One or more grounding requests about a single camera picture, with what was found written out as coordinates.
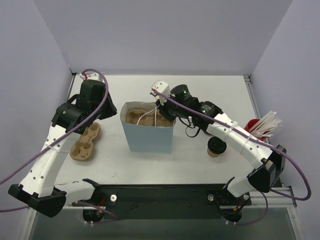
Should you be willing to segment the light blue paper bag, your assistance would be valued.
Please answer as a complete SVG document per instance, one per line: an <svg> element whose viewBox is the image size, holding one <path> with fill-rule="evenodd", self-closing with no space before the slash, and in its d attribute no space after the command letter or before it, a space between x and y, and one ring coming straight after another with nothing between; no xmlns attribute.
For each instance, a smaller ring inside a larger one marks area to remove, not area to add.
<svg viewBox="0 0 320 240"><path fill-rule="evenodd" d="M173 150L175 121L172 121L172 127L141 126L125 123L125 117L128 111L140 109L147 112L153 108L156 108L155 103L140 101L126 102L122 106L120 121L129 149L132 152L170 154Z"/></svg>

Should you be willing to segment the black plastic cup lid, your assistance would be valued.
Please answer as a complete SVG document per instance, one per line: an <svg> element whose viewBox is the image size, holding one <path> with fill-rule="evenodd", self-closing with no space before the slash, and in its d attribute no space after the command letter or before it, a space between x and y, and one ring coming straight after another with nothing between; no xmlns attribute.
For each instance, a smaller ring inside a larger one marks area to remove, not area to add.
<svg viewBox="0 0 320 240"><path fill-rule="evenodd" d="M216 149L223 154L227 149L227 144L220 138L213 136L208 140L207 147L210 149Z"/></svg>

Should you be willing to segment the brown paper coffee cup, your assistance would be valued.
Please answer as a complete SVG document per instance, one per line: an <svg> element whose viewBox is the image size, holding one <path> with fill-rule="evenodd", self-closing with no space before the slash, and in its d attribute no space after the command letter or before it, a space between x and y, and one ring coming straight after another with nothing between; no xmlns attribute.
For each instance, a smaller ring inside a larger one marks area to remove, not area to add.
<svg viewBox="0 0 320 240"><path fill-rule="evenodd" d="M207 154L212 157L212 158L217 158L219 157L222 153L216 149L213 148L207 148Z"/></svg>

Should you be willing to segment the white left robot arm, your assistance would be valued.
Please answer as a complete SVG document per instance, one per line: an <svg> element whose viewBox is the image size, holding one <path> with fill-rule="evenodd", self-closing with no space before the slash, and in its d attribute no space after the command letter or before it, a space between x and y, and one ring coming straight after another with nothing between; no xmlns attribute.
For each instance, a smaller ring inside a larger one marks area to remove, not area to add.
<svg viewBox="0 0 320 240"><path fill-rule="evenodd" d="M74 143L95 120L116 115L108 85L98 80L82 82L80 92L60 105L51 120L47 139L40 156L19 184L13 184L8 194L47 216L56 216L65 205L86 201L100 203L100 185L83 179L55 186L58 173Z"/></svg>

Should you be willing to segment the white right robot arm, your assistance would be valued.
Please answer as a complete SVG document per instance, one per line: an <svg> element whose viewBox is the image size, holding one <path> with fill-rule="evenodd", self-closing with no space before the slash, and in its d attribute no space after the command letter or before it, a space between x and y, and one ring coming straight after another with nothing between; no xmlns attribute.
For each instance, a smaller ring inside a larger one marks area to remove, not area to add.
<svg viewBox="0 0 320 240"><path fill-rule="evenodd" d="M279 154L286 149L278 146L272 150L270 145L245 131L236 121L210 101L199 101L193 97L187 85L181 84L173 89L163 81L151 88L159 113L170 122L176 118L187 119L189 123L213 135L243 156L253 170L243 177L232 177L224 186L221 197L227 204L233 204L242 195L257 190L268 193L284 170L286 159Z"/></svg>

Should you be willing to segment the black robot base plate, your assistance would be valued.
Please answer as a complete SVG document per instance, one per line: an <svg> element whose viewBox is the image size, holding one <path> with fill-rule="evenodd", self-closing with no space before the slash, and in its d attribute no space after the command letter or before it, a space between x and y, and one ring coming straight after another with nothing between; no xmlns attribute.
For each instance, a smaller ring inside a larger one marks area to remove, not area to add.
<svg viewBox="0 0 320 240"><path fill-rule="evenodd" d="M76 206L84 207L84 219L93 222L211 220L223 212L239 221L251 203L249 193L234 197L223 184L105 184Z"/></svg>

